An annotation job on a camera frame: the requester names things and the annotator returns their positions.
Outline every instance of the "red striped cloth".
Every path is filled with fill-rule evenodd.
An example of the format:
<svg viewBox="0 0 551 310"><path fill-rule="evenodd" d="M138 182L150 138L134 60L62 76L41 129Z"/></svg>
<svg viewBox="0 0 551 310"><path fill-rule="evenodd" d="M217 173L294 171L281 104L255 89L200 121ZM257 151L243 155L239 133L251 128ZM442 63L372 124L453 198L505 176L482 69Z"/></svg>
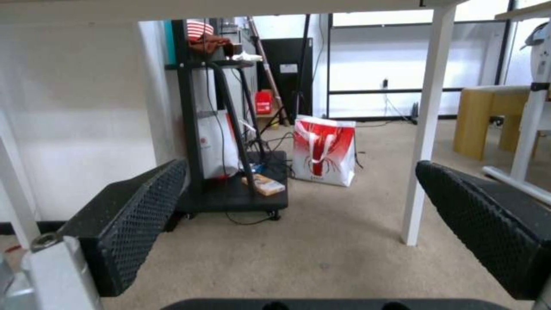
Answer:
<svg viewBox="0 0 551 310"><path fill-rule="evenodd" d="M214 28L211 25L196 22L193 20L187 21L187 36L191 40L199 39L203 34L213 35Z"/></svg>

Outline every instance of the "cart wheel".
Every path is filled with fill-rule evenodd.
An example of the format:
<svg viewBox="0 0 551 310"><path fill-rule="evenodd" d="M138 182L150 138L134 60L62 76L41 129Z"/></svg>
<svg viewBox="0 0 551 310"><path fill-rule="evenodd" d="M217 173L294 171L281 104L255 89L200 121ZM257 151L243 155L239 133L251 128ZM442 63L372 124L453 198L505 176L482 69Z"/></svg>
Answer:
<svg viewBox="0 0 551 310"><path fill-rule="evenodd" d="M271 221L279 221L281 219L281 216L279 215L279 211L268 211L268 216L270 217Z"/></svg>
<svg viewBox="0 0 551 310"><path fill-rule="evenodd" d="M184 213L184 215L183 215L183 217L184 217L186 220L192 220L192 219L194 219L196 216L197 216L197 214L195 214L195 213Z"/></svg>

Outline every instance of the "wooden bench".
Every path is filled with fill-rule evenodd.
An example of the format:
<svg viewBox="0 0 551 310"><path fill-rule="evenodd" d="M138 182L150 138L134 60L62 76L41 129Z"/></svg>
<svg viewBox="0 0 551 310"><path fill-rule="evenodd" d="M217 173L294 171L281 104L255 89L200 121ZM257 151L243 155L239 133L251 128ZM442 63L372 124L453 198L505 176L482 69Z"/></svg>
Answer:
<svg viewBox="0 0 551 310"><path fill-rule="evenodd" d="M505 116L499 148L514 152L529 86L482 86L461 92L453 150L481 161L491 116Z"/></svg>

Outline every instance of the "brown cloth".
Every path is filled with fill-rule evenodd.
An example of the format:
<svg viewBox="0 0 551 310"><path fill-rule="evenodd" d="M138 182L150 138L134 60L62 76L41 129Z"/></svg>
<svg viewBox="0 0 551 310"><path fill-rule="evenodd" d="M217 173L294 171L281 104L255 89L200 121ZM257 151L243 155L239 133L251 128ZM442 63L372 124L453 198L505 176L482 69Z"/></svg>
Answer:
<svg viewBox="0 0 551 310"><path fill-rule="evenodd" d="M224 46L225 49L228 46L232 46L230 39L208 34L201 36L197 40L190 40L189 45L193 51L199 54L204 54L206 52L209 55L214 53L214 51L220 46Z"/></svg>

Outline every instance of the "black door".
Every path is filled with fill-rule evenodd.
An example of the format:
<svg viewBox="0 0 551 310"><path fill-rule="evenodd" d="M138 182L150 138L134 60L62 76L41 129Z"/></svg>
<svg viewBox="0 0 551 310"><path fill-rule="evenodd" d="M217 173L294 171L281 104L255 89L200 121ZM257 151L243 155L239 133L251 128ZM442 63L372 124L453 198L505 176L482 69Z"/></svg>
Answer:
<svg viewBox="0 0 551 310"><path fill-rule="evenodd" d="M294 123L295 103L293 102L300 63L302 38L262 40L262 46L270 63L275 83L281 95L283 105ZM257 66L258 89L270 89L270 84L262 66ZM312 115L312 38L306 44L306 57L302 76L302 100L299 114Z"/></svg>

